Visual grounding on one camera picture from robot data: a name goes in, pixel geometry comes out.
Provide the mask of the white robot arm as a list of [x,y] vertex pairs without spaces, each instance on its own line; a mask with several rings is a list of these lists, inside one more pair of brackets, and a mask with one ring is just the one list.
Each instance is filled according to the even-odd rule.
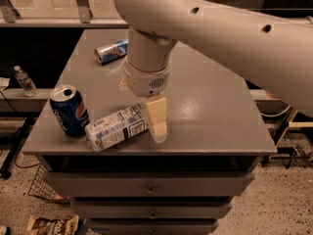
[[183,42],[313,117],[313,27],[203,0],[113,0],[128,23],[124,80],[151,97]]

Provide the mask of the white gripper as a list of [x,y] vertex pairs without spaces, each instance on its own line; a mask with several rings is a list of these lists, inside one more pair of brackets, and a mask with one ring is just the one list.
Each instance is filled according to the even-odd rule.
[[124,58],[123,76],[119,82],[120,91],[129,88],[137,97],[152,96],[146,100],[146,112],[150,133],[157,143],[164,142],[167,137],[166,98],[157,94],[166,88],[169,74],[170,68],[157,72],[137,70]]

